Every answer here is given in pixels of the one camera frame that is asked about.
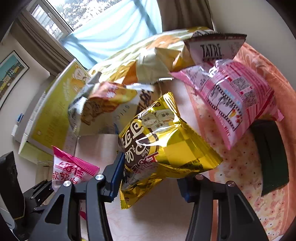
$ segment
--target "picture frame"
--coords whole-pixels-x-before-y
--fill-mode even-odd
[[[15,50],[0,63],[0,110],[13,87],[28,69],[29,66]]]

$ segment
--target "barcode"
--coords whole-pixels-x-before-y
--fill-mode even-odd
[[[249,81],[247,81],[244,77],[239,77],[233,81],[231,81],[232,84],[234,84],[239,91],[244,90],[245,88],[248,88],[251,84],[249,83]]]
[[[245,93],[244,98],[245,98],[244,104],[245,104],[246,108],[249,108],[250,106],[257,104],[257,98],[256,98],[255,92],[253,90]]]

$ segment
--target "gold foil snack bag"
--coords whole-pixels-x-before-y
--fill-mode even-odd
[[[157,85],[122,85],[104,81],[98,88],[77,95],[68,118],[77,136],[119,134],[130,120],[160,97]]]
[[[125,152],[121,208],[129,208],[166,177],[211,170],[222,158],[180,118],[169,92],[140,112],[120,133]]]

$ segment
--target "dark green object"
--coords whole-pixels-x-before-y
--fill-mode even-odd
[[[275,121],[256,120],[251,125],[261,160],[264,196],[289,182],[285,147]]]

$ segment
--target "wall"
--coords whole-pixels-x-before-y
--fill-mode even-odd
[[[296,39],[266,0],[208,0],[217,31],[247,34],[247,43],[273,62],[296,90]]]
[[[25,113],[41,84],[49,77],[49,72],[37,63],[10,34],[0,45],[0,62],[13,50],[29,66],[29,70],[14,86],[0,110],[0,156],[10,151],[14,152],[18,181],[24,192],[35,184],[37,165],[17,154],[19,143],[12,139],[11,131],[18,115]],[[4,207],[1,198],[0,207]]]

